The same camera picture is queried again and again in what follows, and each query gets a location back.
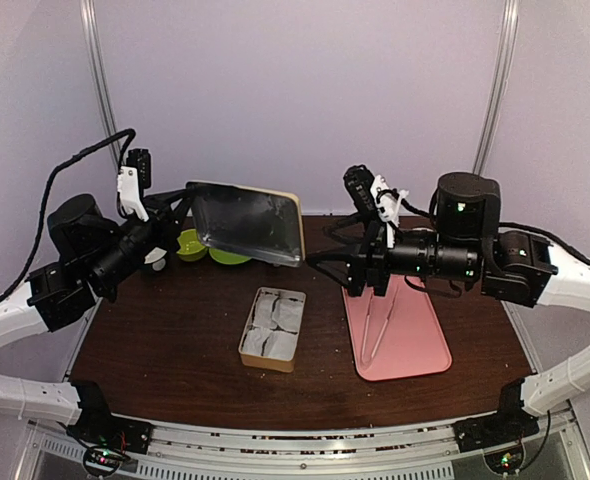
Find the bear print tin lid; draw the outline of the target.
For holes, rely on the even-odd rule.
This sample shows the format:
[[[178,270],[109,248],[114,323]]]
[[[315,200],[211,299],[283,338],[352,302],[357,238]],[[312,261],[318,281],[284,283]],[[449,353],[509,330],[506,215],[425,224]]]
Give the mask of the bear print tin lid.
[[[306,251],[300,199],[293,193],[193,181],[192,214],[209,248],[297,268]]]

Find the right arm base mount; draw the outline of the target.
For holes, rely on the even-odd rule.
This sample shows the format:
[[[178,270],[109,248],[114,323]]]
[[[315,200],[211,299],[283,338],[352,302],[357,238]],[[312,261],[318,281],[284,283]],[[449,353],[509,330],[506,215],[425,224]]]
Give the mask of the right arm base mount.
[[[459,420],[452,428],[459,452],[481,452],[487,469],[501,477],[523,470],[523,441],[539,433],[538,419],[525,413],[495,412]]]

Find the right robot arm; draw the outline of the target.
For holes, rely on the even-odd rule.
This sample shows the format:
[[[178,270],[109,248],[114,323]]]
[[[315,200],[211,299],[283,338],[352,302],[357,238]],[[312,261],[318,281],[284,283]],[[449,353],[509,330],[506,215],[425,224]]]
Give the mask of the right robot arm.
[[[386,294],[392,275],[446,280],[456,293],[482,294],[525,307],[560,306],[590,313],[590,258],[545,230],[503,222],[497,181],[467,172],[442,175],[424,212],[427,229],[403,230],[405,193],[358,165],[343,177],[356,211],[327,229],[361,223],[359,239],[312,254],[307,263],[356,297]]]

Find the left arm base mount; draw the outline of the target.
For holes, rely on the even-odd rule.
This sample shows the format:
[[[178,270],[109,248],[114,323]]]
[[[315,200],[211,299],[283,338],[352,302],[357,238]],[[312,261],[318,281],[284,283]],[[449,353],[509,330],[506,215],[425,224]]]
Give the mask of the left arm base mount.
[[[81,446],[81,464],[92,479],[106,479],[125,467],[135,467],[135,456],[148,452],[154,430],[149,422],[119,416],[104,425],[59,425]]]

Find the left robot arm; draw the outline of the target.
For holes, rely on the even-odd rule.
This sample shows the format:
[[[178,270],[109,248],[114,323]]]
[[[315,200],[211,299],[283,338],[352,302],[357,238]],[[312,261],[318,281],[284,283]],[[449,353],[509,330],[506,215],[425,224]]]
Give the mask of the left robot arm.
[[[58,261],[22,275],[0,299],[0,348],[63,329],[100,299],[115,301],[118,285],[144,266],[149,253],[178,250],[195,196],[192,186],[148,195],[143,206],[149,218],[131,216],[123,224],[104,217],[88,193],[64,202],[47,219]],[[49,384],[0,375],[0,415],[81,428],[98,444],[119,433],[100,387],[88,381]]]

